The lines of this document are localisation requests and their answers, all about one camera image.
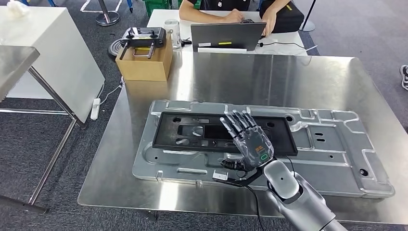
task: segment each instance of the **black tray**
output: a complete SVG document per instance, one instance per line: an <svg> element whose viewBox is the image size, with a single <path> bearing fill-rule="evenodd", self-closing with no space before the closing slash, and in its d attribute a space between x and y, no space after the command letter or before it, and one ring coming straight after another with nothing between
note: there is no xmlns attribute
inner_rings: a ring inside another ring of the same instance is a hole
<svg viewBox="0 0 408 231"><path fill-rule="evenodd" d="M153 148L240 153L219 118L220 115L214 114L162 112ZM286 118L255 116L254 119L272 141L275 156L297 155L297 147Z"/></svg>

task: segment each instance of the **robot forearm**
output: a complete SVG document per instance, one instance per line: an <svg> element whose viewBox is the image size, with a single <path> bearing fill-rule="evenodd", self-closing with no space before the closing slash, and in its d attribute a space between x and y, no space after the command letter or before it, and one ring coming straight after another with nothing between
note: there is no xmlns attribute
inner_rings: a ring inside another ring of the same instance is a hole
<svg viewBox="0 0 408 231"><path fill-rule="evenodd" d="M264 167L268 198L275 208L300 231L345 231L324 198L299 174L279 160Z"/></svg>

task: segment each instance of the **black bag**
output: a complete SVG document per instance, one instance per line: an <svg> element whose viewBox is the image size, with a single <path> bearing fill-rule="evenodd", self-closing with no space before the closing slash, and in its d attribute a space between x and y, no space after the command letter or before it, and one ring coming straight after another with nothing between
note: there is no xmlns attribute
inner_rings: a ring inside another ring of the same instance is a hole
<svg viewBox="0 0 408 231"><path fill-rule="evenodd" d="M259 9L259 16L262 18L265 11L275 0L264 0ZM276 24L273 33L286 33L298 31L305 16L292 3L289 2L276 14Z"/></svg>

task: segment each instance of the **yellow sticker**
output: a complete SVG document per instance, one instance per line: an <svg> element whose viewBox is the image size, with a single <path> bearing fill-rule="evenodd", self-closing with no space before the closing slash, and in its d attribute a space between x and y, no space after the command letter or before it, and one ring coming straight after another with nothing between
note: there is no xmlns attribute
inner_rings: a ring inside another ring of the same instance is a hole
<svg viewBox="0 0 408 231"><path fill-rule="evenodd" d="M137 47L135 50L141 50L141 51L149 51L150 47Z"/></svg>

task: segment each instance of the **gray carpet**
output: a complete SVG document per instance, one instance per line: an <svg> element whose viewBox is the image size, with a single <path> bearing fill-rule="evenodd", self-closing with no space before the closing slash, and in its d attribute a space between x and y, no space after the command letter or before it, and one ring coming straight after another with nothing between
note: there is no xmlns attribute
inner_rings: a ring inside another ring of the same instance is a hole
<svg viewBox="0 0 408 231"><path fill-rule="evenodd" d="M110 27L100 27L94 22L96 14L79 11L85 0L56 0L67 7L81 32L89 50L106 78L105 90L113 90L120 81L120 73L106 49L130 26L146 26L148 18L142 1L133 1L131 14L124 1L119 9L121 21ZM87 10L97 10L92 0ZM116 1L107 0L109 10ZM47 1L31 1L32 5L47 6ZM313 46L308 33L301 33L307 47ZM315 50L310 54L318 55ZM38 204L50 207L48 214L38 215L0 205L0 230L260 230L256 217L204 215L194 213L160 212L152 223L136 210L84 207L77 204L77 197L92 162L93 156L106 127L118 91L111 94L102 106L100 117L88 121L88 128L75 127L68 139L49 180L38 199ZM52 109L56 105L47 100L6 99L1 107ZM0 193L27 201L41 178L55 147L64 134L69 119L58 115L0 114ZM267 230L293 230L284 219L262 218ZM345 223L349 230L403 231L403 226L366 223Z"/></svg>
<svg viewBox="0 0 408 231"><path fill-rule="evenodd" d="M296 0L307 11L313 0ZM359 58L400 123L408 126L408 92L399 68L408 64L407 0L317 0L310 32L321 55Z"/></svg>

